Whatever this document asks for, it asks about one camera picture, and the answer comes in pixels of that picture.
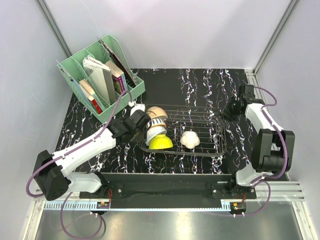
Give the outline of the beige bowl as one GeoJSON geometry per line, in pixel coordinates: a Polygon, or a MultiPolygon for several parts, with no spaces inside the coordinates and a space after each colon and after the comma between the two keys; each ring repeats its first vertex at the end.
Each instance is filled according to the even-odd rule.
{"type": "Polygon", "coordinates": [[[167,113],[158,106],[153,106],[147,109],[146,113],[151,119],[161,119],[165,121],[168,118],[167,113]]]}

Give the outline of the black wire dish rack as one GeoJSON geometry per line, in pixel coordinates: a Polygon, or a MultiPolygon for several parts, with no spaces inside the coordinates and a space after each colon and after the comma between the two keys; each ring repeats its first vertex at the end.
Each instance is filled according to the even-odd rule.
{"type": "Polygon", "coordinates": [[[160,105],[146,106],[151,118],[165,123],[165,135],[172,147],[153,149],[151,143],[139,143],[145,152],[197,157],[220,157],[227,151],[225,120],[215,107],[160,105]]]}

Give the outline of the striped white bowl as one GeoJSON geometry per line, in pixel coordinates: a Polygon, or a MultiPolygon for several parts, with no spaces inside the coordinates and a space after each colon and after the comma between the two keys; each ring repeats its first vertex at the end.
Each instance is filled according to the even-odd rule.
{"type": "Polygon", "coordinates": [[[167,125],[166,125],[164,120],[162,120],[160,118],[153,118],[148,122],[146,128],[148,129],[148,128],[157,127],[157,126],[161,126],[161,127],[164,127],[164,128],[167,127],[167,125]]]}

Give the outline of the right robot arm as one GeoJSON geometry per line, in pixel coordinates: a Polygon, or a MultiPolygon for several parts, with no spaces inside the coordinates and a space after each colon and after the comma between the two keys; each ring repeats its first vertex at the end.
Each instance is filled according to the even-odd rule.
{"type": "Polygon", "coordinates": [[[240,85],[238,95],[222,110],[222,116],[228,121],[245,116],[257,132],[250,163],[232,174],[222,187],[222,193],[235,199],[254,190],[266,178],[282,177],[292,165],[295,134],[276,123],[267,110],[268,104],[256,98],[255,89],[254,85],[240,85]]]}

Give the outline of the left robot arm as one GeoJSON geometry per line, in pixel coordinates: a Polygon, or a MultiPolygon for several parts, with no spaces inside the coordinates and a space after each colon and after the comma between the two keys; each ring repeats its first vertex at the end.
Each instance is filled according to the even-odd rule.
{"type": "Polygon", "coordinates": [[[120,144],[133,142],[146,130],[151,118],[144,104],[135,104],[130,116],[112,119],[97,132],[66,149],[40,152],[34,166],[34,179],[47,201],[66,193],[88,193],[95,198],[108,195],[109,183],[98,172],[81,173],[74,170],[96,155],[120,144]]]}

